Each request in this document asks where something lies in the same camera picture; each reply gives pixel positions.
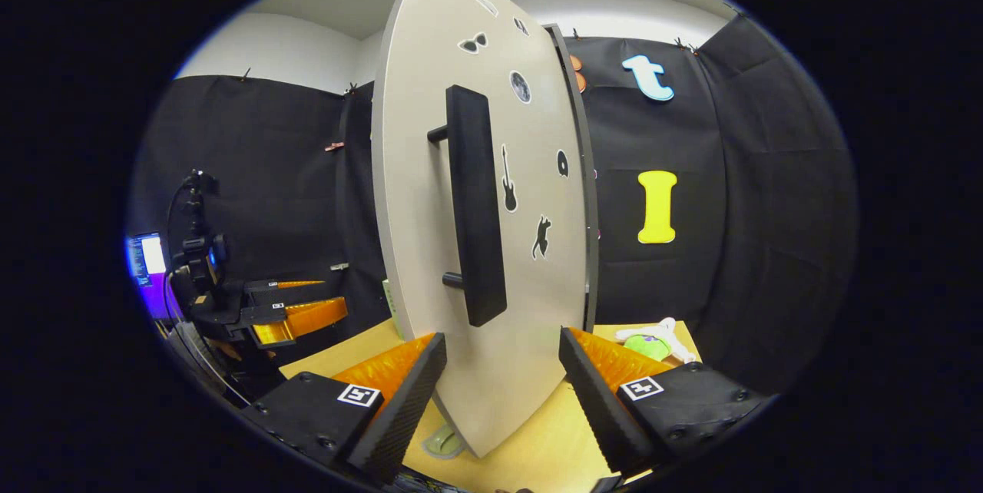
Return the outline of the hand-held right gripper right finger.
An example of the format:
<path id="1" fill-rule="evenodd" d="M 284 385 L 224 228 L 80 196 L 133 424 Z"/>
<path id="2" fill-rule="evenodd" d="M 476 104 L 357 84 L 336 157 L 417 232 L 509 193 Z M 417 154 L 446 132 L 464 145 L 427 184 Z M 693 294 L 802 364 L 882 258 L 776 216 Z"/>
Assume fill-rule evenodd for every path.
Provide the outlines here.
<path id="1" fill-rule="evenodd" d="M 623 476 L 702 457 L 769 406 L 710 365 L 673 367 L 570 326 L 558 357 L 608 468 Z"/>

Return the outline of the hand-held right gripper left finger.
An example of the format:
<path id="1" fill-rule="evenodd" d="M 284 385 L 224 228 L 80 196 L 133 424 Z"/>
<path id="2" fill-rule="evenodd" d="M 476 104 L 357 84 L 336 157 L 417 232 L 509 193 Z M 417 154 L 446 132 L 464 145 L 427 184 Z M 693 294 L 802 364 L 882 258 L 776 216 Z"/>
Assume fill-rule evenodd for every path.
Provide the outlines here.
<path id="1" fill-rule="evenodd" d="M 446 363 L 445 334 L 429 333 L 331 377 L 300 372 L 242 415 L 323 468 L 389 484 Z"/>

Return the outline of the beige cabinet door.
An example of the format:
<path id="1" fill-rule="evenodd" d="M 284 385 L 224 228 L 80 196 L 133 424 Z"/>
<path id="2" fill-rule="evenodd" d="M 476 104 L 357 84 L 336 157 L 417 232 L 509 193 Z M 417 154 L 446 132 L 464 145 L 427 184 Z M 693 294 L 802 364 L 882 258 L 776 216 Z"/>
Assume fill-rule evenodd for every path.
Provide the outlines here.
<path id="1" fill-rule="evenodd" d="M 594 325 L 597 197 L 586 115 L 557 25 L 512 0 L 396 0 L 372 98 L 372 178 L 384 269 L 409 338 L 444 333 L 435 404 L 475 457 L 547 401 L 561 329 Z M 485 95 L 494 140 L 507 308 L 471 326 L 460 277 L 446 88 Z"/>

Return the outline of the black door handle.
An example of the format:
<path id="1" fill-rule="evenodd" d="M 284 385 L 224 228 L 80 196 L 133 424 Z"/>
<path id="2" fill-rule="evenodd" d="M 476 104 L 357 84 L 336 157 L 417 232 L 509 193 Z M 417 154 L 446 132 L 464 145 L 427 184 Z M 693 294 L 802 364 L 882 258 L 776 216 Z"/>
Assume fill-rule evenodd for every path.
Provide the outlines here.
<path id="1" fill-rule="evenodd" d="M 483 326 L 507 308 L 505 256 L 499 220 L 492 123 L 485 95 L 463 86 L 446 88 L 446 123 L 427 133 L 447 142 L 460 277 L 446 286 L 464 293 L 471 326 Z"/>

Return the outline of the computer monitor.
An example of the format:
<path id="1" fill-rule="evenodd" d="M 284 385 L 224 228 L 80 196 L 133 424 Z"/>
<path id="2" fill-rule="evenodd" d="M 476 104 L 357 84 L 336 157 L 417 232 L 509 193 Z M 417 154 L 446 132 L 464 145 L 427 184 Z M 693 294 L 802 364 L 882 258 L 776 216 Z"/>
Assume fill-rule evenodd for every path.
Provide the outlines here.
<path id="1" fill-rule="evenodd" d="M 154 320 L 170 321 L 177 315 L 167 284 L 163 244 L 159 233 L 126 238 L 127 268 L 143 297 L 145 310 Z"/>

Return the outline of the white and green plush toy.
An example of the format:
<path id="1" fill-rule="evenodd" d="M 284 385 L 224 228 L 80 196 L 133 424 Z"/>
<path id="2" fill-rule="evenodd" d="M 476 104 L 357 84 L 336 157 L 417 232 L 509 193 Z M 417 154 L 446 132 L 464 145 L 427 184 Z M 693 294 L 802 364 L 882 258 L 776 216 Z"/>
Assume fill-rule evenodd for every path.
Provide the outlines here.
<path id="1" fill-rule="evenodd" d="M 698 357 L 678 339 L 677 321 L 667 317 L 649 326 L 618 329 L 614 338 L 626 349 L 643 354 L 659 362 L 674 360 L 687 364 L 696 362 Z"/>

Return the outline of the black backdrop cloth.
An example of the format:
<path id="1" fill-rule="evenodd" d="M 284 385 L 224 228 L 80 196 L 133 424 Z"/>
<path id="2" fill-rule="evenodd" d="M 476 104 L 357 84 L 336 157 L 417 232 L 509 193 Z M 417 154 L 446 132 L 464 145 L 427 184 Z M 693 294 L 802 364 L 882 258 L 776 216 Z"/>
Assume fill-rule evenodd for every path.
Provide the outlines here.
<path id="1" fill-rule="evenodd" d="M 856 258 L 856 174 L 832 108 L 786 49 L 736 17 L 697 48 L 565 39 L 583 64 L 599 196 L 596 321 L 684 321 L 710 365 L 785 392 L 820 352 Z M 178 250 L 171 199 L 214 175 L 207 223 L 231 280 L 323 280 L 349 314 L 288 363 L 389 318 L 372 198 L 372 83 L 357 95 L 227 75 L 169 84 L 134 162 L 126 237 Z M 344 142 L 337 151 L 324 151 Z M 349 263 L 346 270 L 329 269 Z"/>

